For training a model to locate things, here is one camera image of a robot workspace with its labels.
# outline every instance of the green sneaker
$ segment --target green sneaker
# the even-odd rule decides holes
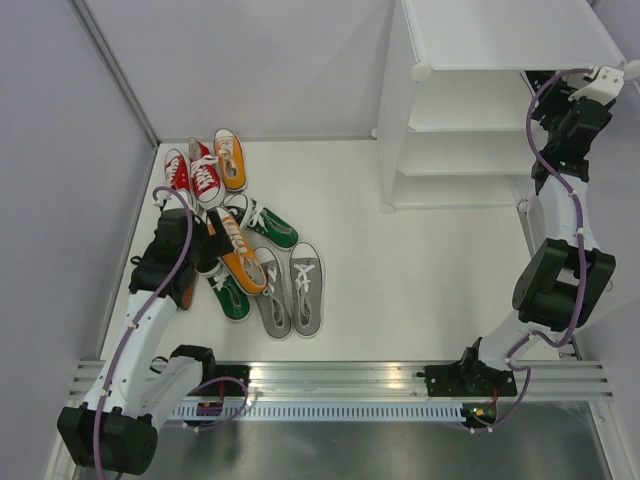
[[[240,229],[259,233],[280,250],[291,250],[298,243],[298,232],[264,205],[244,194],[229,195],[222,205],[235,218]]]
[[[251,303],[246,293],[238,287],[227,269],[218,262],[217,266],[204,274],[218,297],[225,316],[232,322],[240,322],[251,313]]]

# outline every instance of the sneaker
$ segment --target sneaker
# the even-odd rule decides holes
[[[189,181],[189,164],[184,155],[175,148],[164,157],[164,178],[167,184],[177,192],[184,192],[191,207],[195,206],[191,182]]]
[[[218,130],[213,137],[213,149],[220,159],[222,180],[230,192],[241,192],[247,187],[242,144],[229,130]]]
[[[249,297],[238,287],[227,269],[216,259],[216,266],[207,280],[213,289],[224,315],[232,322],[240,322],[251,313]]]
[[[260,262],[233,216],[222,207],[207,211],[210,253],[222,263],[247,295],[258,295],[267,288],[267,277]],[[215,267],[205,276],[211,276]]]
[[[267,272],[267,288],[256,297],[262,323],[271,338],[283,340],[291,333],[291,317],[284,301],[282,267],[278,257],[266,247],[256,248],[256,256]]]
[[[324,268],[317,250],[302,242],[289,257],[293,288],[293,326],[302,337],[313,337],[322,323]]]
[[[241,228],[259,233],[279,249],[291,250],[298,243],[298,232],[291,225],[247,195],[229,195],[222,204]]]
[[[212,157],[209,149],[195,138],[189,139],[189,161],[191,163],[191,183],[193,193],[202,208],[208,210],[220,204],[220,177],[216,172],[216,157]]]

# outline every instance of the white wall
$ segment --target white wall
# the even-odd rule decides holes
[[[640,58],[640,2],[600,0],[596,13],[628,60]],[[613,120],[594,142],[589,214],[603,250],[617,259],[613,290],[598,305],[598,323],[578,335],[587,358],[603,362],[629,446],[640,459],[640,94],[626,86]]]
[[[88,0],[158,136],[363,137],[392,0]]]
[[[65,0],[0,4],[0,478],[43,477],[151,149]]]

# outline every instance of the white shoe rack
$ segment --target white shoe rack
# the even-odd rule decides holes
[[[383,203],[513,207],[534,160],[523,72],[622,60],[584,0],[398,0],[374,132]]]

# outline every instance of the red sneaker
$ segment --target red sneaker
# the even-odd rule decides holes
[[[189,160],[191,162],[191,182],[202,208],[208,210],[220,204],[220,177],[215,164],[218,158],[211,156],[209,149],[191,137],[189,139]]]
[[[185,192],[189,203],[194,206],[189,173],[189,163],[184,159],[180,150],[175,148],[169,150],[164,157],[164,177],[167,184],[178,192]]]

